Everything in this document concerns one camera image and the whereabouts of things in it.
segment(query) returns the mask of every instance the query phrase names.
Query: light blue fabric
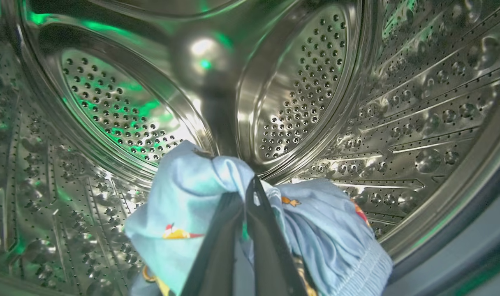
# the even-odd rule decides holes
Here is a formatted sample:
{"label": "light blue fabric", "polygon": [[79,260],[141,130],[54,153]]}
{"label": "light blue fabric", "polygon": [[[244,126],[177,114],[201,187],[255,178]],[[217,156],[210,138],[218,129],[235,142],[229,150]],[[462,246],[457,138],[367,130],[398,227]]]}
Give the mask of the light blue fabric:
{"label": "light blue fabric", "polygon": [[[233,157],[208,159],[183,142],[159,163],[148,202],[126,221],[125,231],[150,270],[177,295],[203,238],[164,240],[168,224],[206,234],[220,196],[244,198],[254,172]],[[347,195],[327,180],[271,187],[265,191],[293,253],[301,255],[322,296],[378,296],[392,270],[387,253],[356,213]],[[298,200],[282,204],[281,196]],[[242,249],[252,262],[251,241]]]}

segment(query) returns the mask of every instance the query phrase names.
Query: stainless steel drum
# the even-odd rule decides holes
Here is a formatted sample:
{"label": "stainless steel drum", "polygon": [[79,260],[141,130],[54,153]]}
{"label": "stainless steel drum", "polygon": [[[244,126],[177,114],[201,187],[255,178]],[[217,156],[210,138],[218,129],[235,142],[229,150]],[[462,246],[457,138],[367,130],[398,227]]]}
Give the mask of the stainless steel drum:
{"label": "stainless steel drum", "polygon": [[0,1],[0,283],[126,295],[124,220],[184,140],[328,178],[398,267],[490,202],[500,1]]}

